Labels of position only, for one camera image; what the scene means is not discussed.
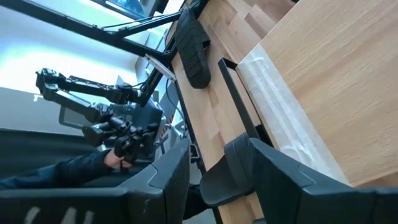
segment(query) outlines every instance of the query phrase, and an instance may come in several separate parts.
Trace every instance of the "dark sleeve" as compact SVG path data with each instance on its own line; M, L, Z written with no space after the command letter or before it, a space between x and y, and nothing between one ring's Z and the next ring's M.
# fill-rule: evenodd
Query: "dark sleeve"
M106 167L103 162L108 152L109 150L94 152L25 175L0 180L0 189L79 187L112 172L112 169Z

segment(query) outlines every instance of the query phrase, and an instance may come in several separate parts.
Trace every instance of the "person's hand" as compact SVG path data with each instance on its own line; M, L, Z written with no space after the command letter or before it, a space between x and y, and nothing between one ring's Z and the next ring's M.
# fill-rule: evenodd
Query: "person's hand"
M113 169L120 168L120 162L122 162L122 166L125 168L131 167L131 164L124 161L123 159L124 159L123 157L117 157L114 153L114 149L112 149L105 156L104 164Z

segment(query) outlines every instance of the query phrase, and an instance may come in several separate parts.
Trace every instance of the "light wood surface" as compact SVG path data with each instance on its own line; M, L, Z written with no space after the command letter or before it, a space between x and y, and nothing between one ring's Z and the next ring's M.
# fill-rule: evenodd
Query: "light wood surface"
M397 183L397 37L395 0L301 0L260 43L353 186Z
M211 83L204 90L190 86L179 54L174 58L173 69L206 169L215 165L223 156L227 142L244 132L218 61L224 57L238 63L293 5L288 0L210 0L198 19L211 40L205 51ZM230 72L252 120L255 124L260 124L239 77L236 72ZM256 194L220 206L219 211L224 224L251 224L253 220L262 217Z

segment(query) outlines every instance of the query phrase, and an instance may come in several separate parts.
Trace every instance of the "plastic wrap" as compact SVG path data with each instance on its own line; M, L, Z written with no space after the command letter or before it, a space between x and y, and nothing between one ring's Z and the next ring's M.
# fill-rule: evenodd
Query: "plastic wrap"
M349 185L333 155L260 44L238 65L238 72L270 132L275 148Z

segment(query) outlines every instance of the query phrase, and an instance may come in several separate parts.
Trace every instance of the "wooden desk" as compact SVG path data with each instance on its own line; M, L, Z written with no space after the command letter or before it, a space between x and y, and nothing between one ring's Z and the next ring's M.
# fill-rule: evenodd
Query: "wooden desk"
M205 52L211 70L211 83L204 90L190 86L179 54L174 58L173 69L206 169L223 156L227 142L244 132L218 61L221 57L241 61L293 5L288 0L210 0L199 18L211 40ZM230 72L241 90L242 98L248 103L254 123L260 124L239 77ZM224 224L251 224L262 217L255 194L220 206L219 211Z
M351 185L397 186L397 36L395 0L301 0L238 68L266 126L269 56ZM306 131L281 116L290 135Z

